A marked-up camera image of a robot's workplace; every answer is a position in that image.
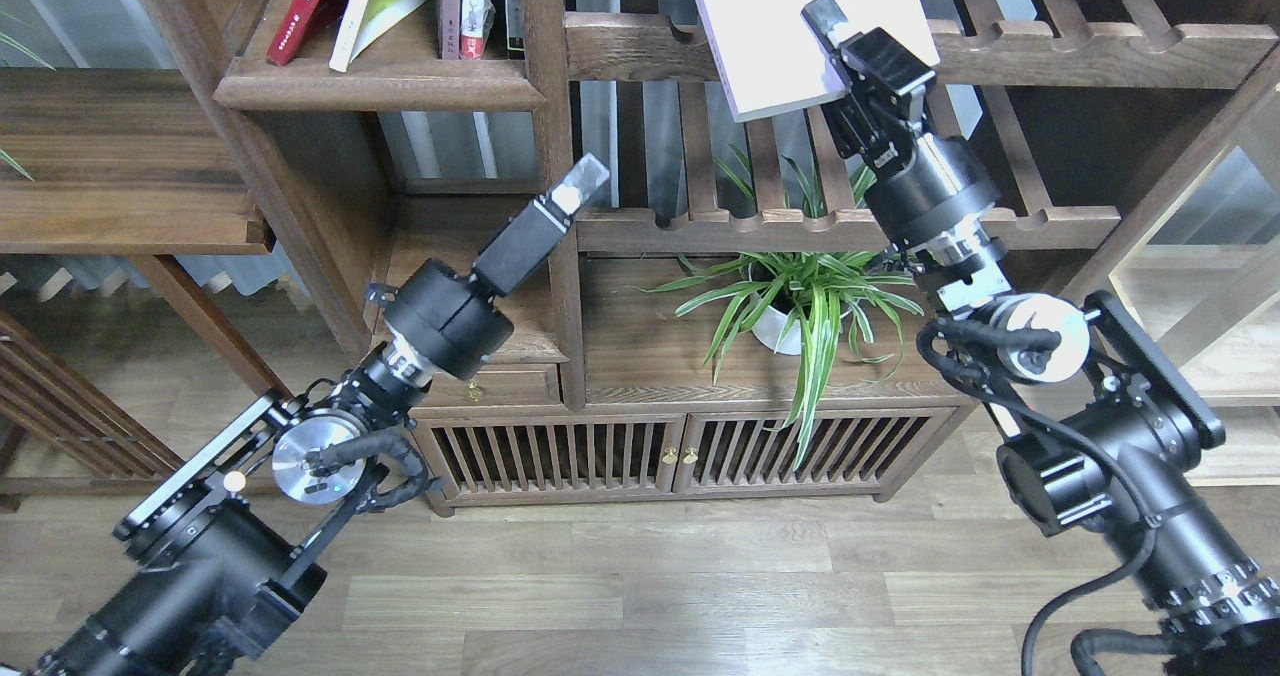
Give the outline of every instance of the white flower pot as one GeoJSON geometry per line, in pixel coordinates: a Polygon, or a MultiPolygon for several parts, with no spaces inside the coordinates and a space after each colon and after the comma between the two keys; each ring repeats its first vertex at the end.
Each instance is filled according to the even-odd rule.
{"type": "MultiPolygon", "coordinates": [[[[759,297],[751,297],[751,303],[759,303],[759,297]]],[[[846,309],[841,312],[841,332],[844,332],[844,319],[852,312],[852,309],[846,309]]],[[[782,328],[787,324],[787,314],[778,311],[773,306],[764,310],[759,321],[751,326],[751,335],[759,339],[760,343],[767,344],[772,348],[774,353],[786,353],[787,356],[800,356],[800,348],[804,346],[800,338],[800,321],[796,320],[787,329],[787,333],[782,334],[782,328]]]]}

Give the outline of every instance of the cabinet drawer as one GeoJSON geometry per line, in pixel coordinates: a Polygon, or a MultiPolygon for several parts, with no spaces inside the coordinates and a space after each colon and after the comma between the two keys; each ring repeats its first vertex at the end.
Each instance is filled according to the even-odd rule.
{"type": "Polygon", "coordinates": [[[559,403],[559,373],[554,364],[493,364],[481,369],[470,383],[438,374],[422,406],[548,403],[559,403]]]}

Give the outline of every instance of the robotic arm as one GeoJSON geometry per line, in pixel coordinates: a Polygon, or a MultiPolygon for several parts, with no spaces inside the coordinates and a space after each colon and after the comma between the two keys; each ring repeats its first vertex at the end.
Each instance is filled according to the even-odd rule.
{"type": "Polygon", "coordinates": [[[268,393],[115,526],[140,570],[61,647],[38,676],[221,675],[259,658],[296,621],[325,580],[316,557],[357,513],[381,511],[436,488],[401,433],[410,408],[443,370],[470,379],[507,341],[493,306],[559,243],[608,170],[582,157],[530,202],[461,277],[430,260],[399,289],[376,287],[390,343],[380,343],[315,403],[268,393]],[[404,480],[379,492],[380,460],[404,480]],[[276,485],[310,504],[337,506],[298,545],[252,516],[239,495],[268,461],[276,485]]]}
{"type": "Polygon", "coordinates": [[[1010,497],[1041,531],[1083,526],[1123,562],[1036,616],[1023,673],[1053,611],[1130,576],[1146,606],[1164,612],[1161,635],[1084,631],[1071,644],[1080,673],[1102,673],[1092,658],[1101,652],[1170,656],[1165,670],[1176,676],[1276,673],[1280,588],[1183,476],[1202,449],[1222,444],[1219,417],[1114,296],[1093,293],[1080,310],[1016,293],[1000,269],[1005,248],[978,221],[998,197],[995,184],[964,140],[929,132],[933,70],[883,29],[854,32],[835,0],[803,14],[845,82],[845,97],[823,106],[840,155],[877,174],[867,202],[887,254],[937,312],[916,341],[922,356],[987,407],[1005,438],[996,456],[1010,497]],[[934,350],[938,337],[947,353],[934,350]],[[1080,370],[1093,401],[1062,421],[1032,411],[1012,388],[1080,370]]]}

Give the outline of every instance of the spider plant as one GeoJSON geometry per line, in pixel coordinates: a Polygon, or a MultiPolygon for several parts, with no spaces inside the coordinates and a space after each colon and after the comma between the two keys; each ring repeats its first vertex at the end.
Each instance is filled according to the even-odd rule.
{"type": "MultiPolygon", "coordinates": [[[[27,23],[27,20],[19,19],[18,15],[10,14],[10,12],[0,10],[0,15],[4,15],[6,19],[10,20],[17,20],[17,23],[19,24],[31,26],[27,23]]],[[[46,67],[46,69],[50,70],[52,69],[52,65],[49,64],[49,61],[45,61],[44,58],[41,58],[36,51],[32,51],[27,46],[23,46],[23,42],[19,42],[18,38],[14,38],[12,37],[12,35],[3,32],[3,29],[0,29],[0,44],[5,44],[5,46],[13,47],[15,51],[22,52],[23,56],[31,58],[31,60],[36,61],[36,64],[46,67]]],[[[9,61],[5,61],[4,58],[0,58],[0,65],[8,67],[9,61]]],[[[18,164],[18,161],[15,161],[13,156],[9,156],[9,152],[6,152],[5,149],[0,149],[0,161],[4,161],[9,166],[12,166],[12,169],[18,172],[19,174],[26,175],[27,181],[36,181],[32,178],[29,173],[27,173],[26,169],[23,169],[22,164],[18,164]]]]}
{"type": "MultiPolygon", "coordinates": [[[[735,152],[745,165],[745,155],[739,149],[735,152]]],[[[795,169],[797,181],[804,188],[805,213],[813,216],[819,215],[817,209],[820,207],[822,198],[814,188],[813,179],[805,178],[800,166],[790,157],[787,161],[795,169]]],[[[740,189],[744,189],[745,195],[755,196],[750,184],[736,175],[728,165],[719,163],[719,166],[740,189]]],[[[855,174],[854,178],[865,179],[861,173],[855,174]]],[[[918,316],[924,312],[919,303],[910,298],[883,289],[888,286],[910,284],[909,277],[869,274],[867,271],[868,262],[874,256],[876,252],[872,251],[740,254],[730,261],[718,262],[705,269],[694,266],[685,256],[681,256],[681,264],[690,270],[691,275],[649,289],[649,293],[664,293],[703,286],[709,280],[730,275],[739,277],[739,280],[733,280],[731,284],[700,293],[676,307],[676,316],[684,316],[704,303],[727,301],[703,360],[704,367],[712,366],[713,383],[719,379],[721,367],[724,365],[724,353],[728,353],[739,334],[751,330],[771,306],[787,312],[782,334],[787,334],[792,328],[800,329],[800,365],[796,371],[791,408],[786,420],[777,428],[796,425],[796,456],[791,466],[792,470],[800,467],[809,451],[809,442],[813,438],[817,421],[818,402],[827,388],[831,369],[836,362],[836,348],[840,344],[845,316],[852,316],[847,330],[850,350],[863,362],[878,364],[892,358],[892,355],[863,357],[859,347],[859,342],[869,344],[874,343],[876,339],[868,311],[879,311],[893,324],[897,332],[899,361],[902,357],[900,312],[914,312],[918,316]]]]}

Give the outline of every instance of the white book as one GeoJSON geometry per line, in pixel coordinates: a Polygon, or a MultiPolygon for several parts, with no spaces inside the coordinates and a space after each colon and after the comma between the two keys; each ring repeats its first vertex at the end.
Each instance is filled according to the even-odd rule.
{"type": "MultiPolygon", "coordinates": [[[[696,0],[733,120],[777,117],[837,99],[828,64],[800,10],[813,0],[696,0]]],[[[882,26],[928,65],[940,60],[920,0],[836,0],[861,32],[882,26]]]]}
{"type": "Polygon", "coordinates": [[[329,67],[333,70],[347,72],[352,58],[356,58],[356,38],[360,37],[360,26],[365,20],[365,10],[369,0],[347,0],[347,10],[342,14],[342,26],[338,28],[338,41],[333,44],[333,56],[329,58],[329,67]]]}

